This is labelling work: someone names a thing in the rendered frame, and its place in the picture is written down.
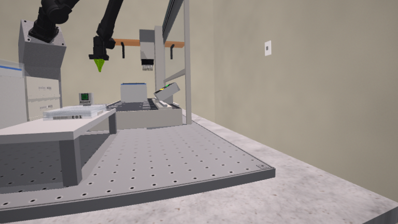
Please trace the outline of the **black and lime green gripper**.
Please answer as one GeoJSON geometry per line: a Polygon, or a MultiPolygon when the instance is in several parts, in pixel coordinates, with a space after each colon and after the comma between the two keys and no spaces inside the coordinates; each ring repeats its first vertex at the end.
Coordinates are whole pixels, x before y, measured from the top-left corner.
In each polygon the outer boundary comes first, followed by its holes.
{"type": "Polygon", "coordinates": [[[94,54],[89,54],[89,59],[94,59],[98,71],[101,72],[105,61],[109,61],[109,56],[104,54],[104,46],[94,46],[94,54]]]}

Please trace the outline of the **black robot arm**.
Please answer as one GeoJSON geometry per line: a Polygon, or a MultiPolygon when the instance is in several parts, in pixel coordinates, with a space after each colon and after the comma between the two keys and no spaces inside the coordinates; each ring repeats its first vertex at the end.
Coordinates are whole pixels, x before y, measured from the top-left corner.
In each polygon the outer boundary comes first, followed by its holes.
{"type": "MultiPolygon", "coordinates": [[[[39,7],[38,20],[34,21],[34,26],[29,30],[29,35],[50,43],[58,34],[59,29],[56,24],[63,24],[68,20],[71,9],[80,0],[41,0],[42,7],[39,7]]],[[[104,54],[107,49],[115,47],[115,41],[112,38],[115,21],[123,0],[109,0],[105,14],[101,23],[99,23],[96,33],[93,37],[93,45],[104,46],[104,54]]]]}

